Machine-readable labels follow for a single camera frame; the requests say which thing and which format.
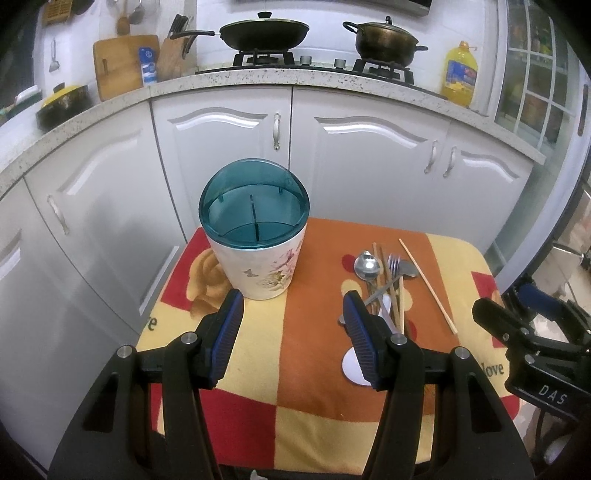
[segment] teal plastic lid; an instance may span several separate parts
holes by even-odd
[[[207,236],[235,249],[282,244],[304,228],[309,214],[310,199],[297,177],[260,158],[226,165],[199,200],[199,220]]]

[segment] cabinet handle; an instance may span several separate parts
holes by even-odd
[[[279,122],[281,121],[281,115],[279,112],[273,117],[273,148],[279,150]]]
[[[431,158],[429,158],[429,163],[425,167],[424,172],[427,174],[431,171],[433,164],[435,163],[435,157],[437,156],[437,146],[439,145],[439,140],[433,141],[433,146],[431,148]]]
[[[452,168],[456,164],[456,157],[457,157],[457,147],[452,147],[452,154],[449,157],[449,165],[447,166],[447,170],[443,173],[443,178],[448,178],[449,174],[452,172]]]
[[[585,121],[587,120],[587,100],[589,99],[589,85],[583,85],[583,104],[581,105],[581,116],[579,117],[579,129],[577,135],[582,137],[585,130]]]
[[[57,220],[60,222],[61,227],[64,229],[64,235],[70,234],[70,229],[66,225],[66,219],[64,218],[64,214],[61,212],[60,208],[57,206],[56,201],[53,199],[51,195],[47,196],[47,203],[53,209],[53,213],[57,217]]]

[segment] stove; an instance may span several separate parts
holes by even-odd
[[[428,93],[442,99],[444,96],[424,88],[417,87],[414,84],[414,75],[412,70],[396,63],[386,63],[371,59],[357,59],[355,65],[351,68],[344,60],[335,60],[334,66],[330,64],[311,64],[311,57],[303,56],[301,62],[294,61],[294,55],[288,50],[269,51],[253,50],[239,51],[234,56],[232,67],[221,67],[212,70],[201,70],[196,74],[207,72],[224,72],[226,70],[245,70],[245,69],[296,69],[296,70],[315,70],[317,72],[335,72],[345,75],[365,77],[376,79],[388,83],[397,83],[413,90]]]
[[[278,65],[279,56],[283,56],[283,65],[295,65],[294,55],[288,50],[252,50],[252,51],[239,51],[234,55],[233,67],[240,67],[243,65]]]
[[[358,73],[366,73],[366,66],[368,66],[367,73],[370,75],[382,77],[388,80],[404,81],[404,83],[414,85],[414,74],[412,71],[408,67],[403,67],[394,61],[388,63],[379,60],[357,59],[355,60],[353,71]]]

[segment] red square pattern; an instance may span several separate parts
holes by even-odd
[[[200,394],[217,462],[272,469],[277,407],[219,389]]]

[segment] black pot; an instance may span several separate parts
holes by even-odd
[[[310,27],[296,20],[270,18],[270,12],[260,12],[255,20],[242,20],[220,28],[226,45],[238,51],[270,50],[274,52],[297,47]]]
[[[364,60],[395,62],[408,67],[416,51],[428,50],[418,46],[418,40],[409,32],[392,25],[392,19],[386,17],[386,23],[369,22],[354,24],[343,22],[343,26],[355,33],[355,49]]]
[[[49,130],[92,106],[92,100],[86,85],[65,89],[64,84],[61,83],[53,91],[54,95],[45,101],[35,115],[37,125],[43,132],[49,132]]]

